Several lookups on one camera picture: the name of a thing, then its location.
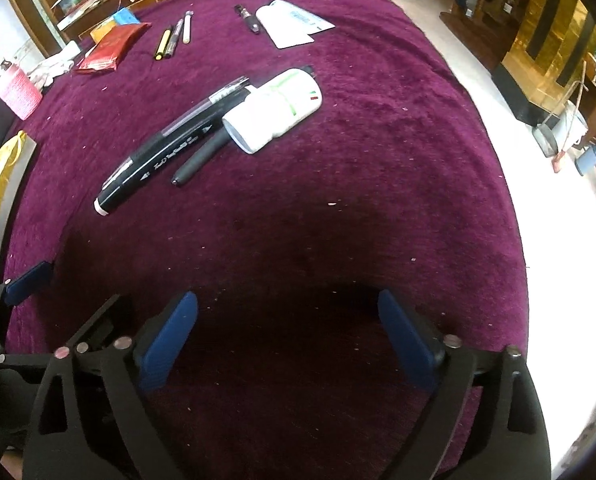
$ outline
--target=white pen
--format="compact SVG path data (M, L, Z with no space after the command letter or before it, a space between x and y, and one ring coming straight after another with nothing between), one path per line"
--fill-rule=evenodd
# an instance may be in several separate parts
M191 17L194 15L193 10L185 12L185 28L182 33L182 42L187 44L191 41Z

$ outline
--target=tiled floor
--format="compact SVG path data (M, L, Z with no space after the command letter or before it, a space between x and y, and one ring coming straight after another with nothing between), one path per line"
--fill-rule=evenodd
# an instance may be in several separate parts
M596 403L596 172L571 158L554 174L489 72L438 18L452 0L393 0L427 35L472 96L509 187L527 264L527 361L555 466Z

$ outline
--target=yellow highlighter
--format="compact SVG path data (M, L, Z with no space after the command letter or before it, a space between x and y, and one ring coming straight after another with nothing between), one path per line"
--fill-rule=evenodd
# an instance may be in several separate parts
M167 46L167 42L169 41L169 37L171 36L171 27L169 27L162 35L162 39L158 44L158 48L156 49L156 54L153 55L153 59L156 61L160 61L165 54L165 47Z

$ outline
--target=pink bottle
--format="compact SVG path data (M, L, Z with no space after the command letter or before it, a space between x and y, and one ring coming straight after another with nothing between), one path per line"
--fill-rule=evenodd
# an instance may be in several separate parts
M21 119L27 119L38 108L43 95L15 64L5 61L6 70L0 76L0 98Z

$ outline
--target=velvet fabric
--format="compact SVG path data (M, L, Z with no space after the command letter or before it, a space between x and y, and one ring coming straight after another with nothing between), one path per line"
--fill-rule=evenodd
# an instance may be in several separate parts
M112 294L134 327L190 289L200 316L168 385L149 396L190 478L378 478L426 395L380 326L389 287L466 344L526 348L527 288L505 179L465 89L389 0L288 0L334 23L278 50L233 6L169 0L114 73L59 77L22 124L40 156L12 228L6 278L55 260L18 307L9 351L63 344ZM193 10L192 43L154 61ZM230 144L186 186L180 156L106 218L104 180L147 137L222 85L309 64L311 117L255 155ZM444 466L456 462L467 406Z

